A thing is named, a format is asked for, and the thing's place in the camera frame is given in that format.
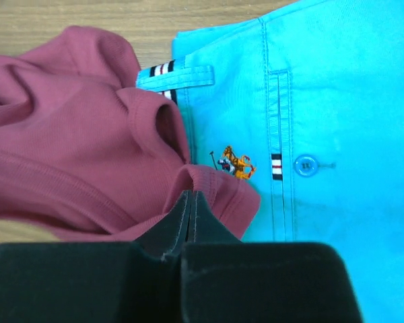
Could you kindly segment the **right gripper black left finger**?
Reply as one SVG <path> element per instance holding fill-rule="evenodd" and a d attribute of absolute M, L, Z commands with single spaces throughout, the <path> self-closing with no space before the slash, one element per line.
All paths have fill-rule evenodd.
<path fill-rule="evenodd" d="M 158 223 L 135 240 L 146 254 L 158 259 L 180 254 L 187 240 L 193 193 L 184 191 Z"/>

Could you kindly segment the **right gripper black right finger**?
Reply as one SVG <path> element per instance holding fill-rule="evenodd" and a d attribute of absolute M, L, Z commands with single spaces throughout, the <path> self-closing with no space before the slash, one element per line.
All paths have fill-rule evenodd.
<path fill-rule="evenodd" d="M 196 244 L 240 244 L 211 212 L 202 192 L 194 192 L 187 227 L 187 242 Z"/>

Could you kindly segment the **maroon tank top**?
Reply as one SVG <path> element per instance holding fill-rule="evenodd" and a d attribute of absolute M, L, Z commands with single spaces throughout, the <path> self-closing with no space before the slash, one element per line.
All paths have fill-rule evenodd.
<path fill-rule="evenodd" d="M 93 27 L 70 26 L 22 55 L 0 55 L 0 220 L 67 241 L 131 241 L 196 190 L 243 236 L 259 194 L 190 163 L 176 104 L 136 88 L 139 70 L 122 36 Z"/>

